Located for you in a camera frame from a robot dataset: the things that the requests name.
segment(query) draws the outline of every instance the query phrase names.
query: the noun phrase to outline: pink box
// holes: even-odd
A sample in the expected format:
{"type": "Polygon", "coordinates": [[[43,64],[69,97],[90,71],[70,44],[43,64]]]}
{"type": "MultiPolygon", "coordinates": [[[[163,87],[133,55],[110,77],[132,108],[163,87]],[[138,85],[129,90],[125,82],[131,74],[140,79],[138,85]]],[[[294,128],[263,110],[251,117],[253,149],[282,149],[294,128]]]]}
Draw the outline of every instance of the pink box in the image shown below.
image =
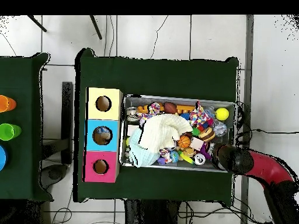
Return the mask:
{"type": "Polygon", "coordinates": [[[85,178],[84,182],[105,182],[115,183],[119,173],[119,164],[117,161],[117,152],[110,151],[87,151],[85,163],[85,178]],[[105,174],[98,174],[93,169],[93,164],[97,160],[105,160],[108,164],[108,171],[105,174]]]}

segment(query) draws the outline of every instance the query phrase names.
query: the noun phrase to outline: tennis ball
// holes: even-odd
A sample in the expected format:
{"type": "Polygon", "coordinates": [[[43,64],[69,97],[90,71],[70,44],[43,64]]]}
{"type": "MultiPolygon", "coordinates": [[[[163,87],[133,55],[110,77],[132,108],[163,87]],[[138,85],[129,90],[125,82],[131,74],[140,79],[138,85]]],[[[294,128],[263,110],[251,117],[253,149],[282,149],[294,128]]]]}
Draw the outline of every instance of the tennis ball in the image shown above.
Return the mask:
{"type": "Polygon", "coordinates": [[[218,119],[220,121],[224,121],[228,118],[230,113],[228,112],[228,110],[226,108],[220,107],[216,110],[215,114],[216,114],[216,119],[218,119]]]}

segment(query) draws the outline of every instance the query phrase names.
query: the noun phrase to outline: shape sorter box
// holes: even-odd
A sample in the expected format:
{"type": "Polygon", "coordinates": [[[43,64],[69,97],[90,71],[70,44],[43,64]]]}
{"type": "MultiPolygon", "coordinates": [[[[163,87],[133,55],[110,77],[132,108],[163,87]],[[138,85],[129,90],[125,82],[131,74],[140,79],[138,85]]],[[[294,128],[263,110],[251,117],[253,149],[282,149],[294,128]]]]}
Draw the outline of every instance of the shape sorter box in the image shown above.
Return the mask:
{"type": "Polygon", "coordinates": [[[116,152],[87,151],[85,157],[85,177],[84,182],[104,182],[115,183],[119,173],[119,162],[116,152]],[[108,165],[108,170],[104,174],[98,174],[94,170],[94,164],[98,160],[104,160],[108,165]]]}
{"type": "Polygon", "coordinates": [[[119,173],[119,145],[120,145],[120,119],[123,94],[118,89],[86,88],[85,109],[85,135],[84,143],[84,182],[114,183],[119,173]],[[98,105],[101,96],[109,101],[109,107],[105,111],[98,105]],[[109,132],[110,141],[104,144],[101,140],[96,143],[95,135],[109,132]],[[94,164],[103,160],[108,169],[105,173],[97,173],[94,164]]]}
{"type": "Polygon", "coordinates": [[[88,101],[88,119],[92,120],[119,120],[123,93],[119,89],[104,89],[97,87],[86,88],[88,101]],[[99,97],[104,96],[109,101],[107,111],[99,111],[96,102],[99,97]]]}

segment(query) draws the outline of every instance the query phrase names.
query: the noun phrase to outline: white towel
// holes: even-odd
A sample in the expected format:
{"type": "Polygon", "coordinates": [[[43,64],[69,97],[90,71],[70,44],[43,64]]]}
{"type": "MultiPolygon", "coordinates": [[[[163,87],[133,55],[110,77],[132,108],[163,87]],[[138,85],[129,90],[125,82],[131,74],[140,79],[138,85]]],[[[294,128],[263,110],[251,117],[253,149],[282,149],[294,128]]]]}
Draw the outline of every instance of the white towel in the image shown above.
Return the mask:
{"type": "Polygon", "coordinates": [[[173,140],[179,140],[188,131],[192,131],[192,127],[183,117],[174,114],[156,115],[145,122],[139,145],[157,153],[160,149],[173,147],[173,140]]]}

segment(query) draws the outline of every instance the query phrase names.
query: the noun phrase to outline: green tablecloth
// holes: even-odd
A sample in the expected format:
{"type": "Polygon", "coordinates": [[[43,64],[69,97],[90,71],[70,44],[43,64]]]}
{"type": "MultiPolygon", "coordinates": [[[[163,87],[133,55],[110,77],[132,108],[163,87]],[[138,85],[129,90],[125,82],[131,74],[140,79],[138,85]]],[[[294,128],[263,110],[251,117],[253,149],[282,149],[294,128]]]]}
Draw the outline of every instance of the green tablecloth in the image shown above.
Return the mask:
{"type": "Polygon", "coordinates": [[[0,141],[8,161],[0,171],[0,199],[51,200],[39,183],[41,158],[41,67],[48,60],[42,53],[32,58],[0,57],[0,95],[17,102],[14,110],[0,113],[0,124],[19,125],[22,133],[0,141]]]}
{"type": "Polygon", "coordinates": [[[234,102],[238,60],[170,61],[98,58],[90,49],[76,57],[74,200],[130,198],[213,200],[231,203],[232,174],[121,167],[115,183],[82,182],[86,87],[152,95],[234,102]]]}

